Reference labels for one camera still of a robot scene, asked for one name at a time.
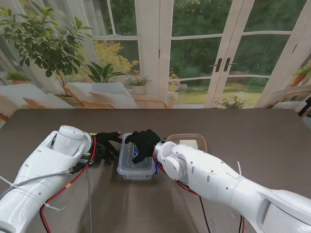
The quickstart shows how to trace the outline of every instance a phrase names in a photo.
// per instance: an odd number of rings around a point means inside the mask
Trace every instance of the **gray cable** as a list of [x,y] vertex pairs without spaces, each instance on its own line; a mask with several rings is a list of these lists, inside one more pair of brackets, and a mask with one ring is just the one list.
[[[49,174],[49,175],[44,175],[44,176],[38,176],[38,177],[34,177],[34,178],[31,178],[29,180],[26,180],[26,181],[22,181],[20,183],[17,183],[15,184],[15,186],[19,187],[19,186],[22,186],[24,184],[27,184],[29,182],[32,182],[32,181],[36,181],[36,180],[40,180],[40,179],[44,179],[44,178],[47,178],[47,177],[51,177],[51,176],[65,176],[65,175],[68,175],[69,174],[69,171],[61,171],[61,172],[58,172],[58,173],[54,173],[54,174]],[[8,192],[10,192],[11,190],[15,189],[15,187],[13,186],[10,186],[7,190],[5,190],[1,195],[0,195],[0,200],[4,197],[5,194],[7,194]]]
[[93,223],[92,223],[92,201],[91,201],[91,182],[88,176],[88,167],[86,168],[86,178],[88,183],[88,202],[89,202],[89,218],[91,224],[91,233],[93,233]]

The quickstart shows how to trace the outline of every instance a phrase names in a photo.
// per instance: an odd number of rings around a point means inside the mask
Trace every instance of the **food container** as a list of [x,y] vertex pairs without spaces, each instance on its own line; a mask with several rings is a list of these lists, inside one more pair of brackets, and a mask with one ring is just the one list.
[[170,135],[167,140],[176,144],[188,145],[195,149],[207,152],[205,139],[197,133],[173,134]]
[[121,151],[117,172],[125,180],[149,180],[156,171],[155,163],[152,157],[145,158],[142,162],[134,164],[132,159],[138,155],[138,149],[133,143],[125,144],[125,139],[131,133],[125,133],[122,136]]

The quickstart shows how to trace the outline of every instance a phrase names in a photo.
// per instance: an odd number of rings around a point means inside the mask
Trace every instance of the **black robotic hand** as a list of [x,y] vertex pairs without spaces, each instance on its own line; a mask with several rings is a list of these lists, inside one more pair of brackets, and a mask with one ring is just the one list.
[[138,148],[138,155],[132,160],[134,164],[142,162],[146,157],[153,155],[155,146],[161,141],[160,137],[152,130],[146,130],[141,132],[133,132],[129,135],[125,143],[132,142]]
[[97,133],[93,134],[93,137],[96,137],[96,153],[94,161],[99,161],[104,159],[106,163],[110,163],[113,161],[115,156],[118,156],[118,151],[114,148],[114,146],[110,143],[110,141],[121,143],[122,139],[119,138],[119,132],[112,132],[112,133]]

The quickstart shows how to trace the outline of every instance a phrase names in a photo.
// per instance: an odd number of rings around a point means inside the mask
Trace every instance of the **white robotic arm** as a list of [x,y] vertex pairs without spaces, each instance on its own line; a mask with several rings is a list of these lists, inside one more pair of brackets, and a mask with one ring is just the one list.
[[238,211],[258,233],[311,232],[308,198],[263,187],[213,155],[186,145],[161,141],[155,155],[170,178],[187,183],[203,198]]
[[[68,171],[91,148],[91,136],[75,127],[53,131],[26,159],[14,184]],[[65,185],[65,176],[52,176],[9,191],[0,200],[0,233],[23,233],[45,201]]]

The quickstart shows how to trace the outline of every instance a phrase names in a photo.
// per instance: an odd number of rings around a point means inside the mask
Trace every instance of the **white paper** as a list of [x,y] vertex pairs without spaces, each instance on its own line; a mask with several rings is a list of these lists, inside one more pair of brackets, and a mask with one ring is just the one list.
[[196,140],[179,140],[179,144],[187,145],[197,150],[199,149]]

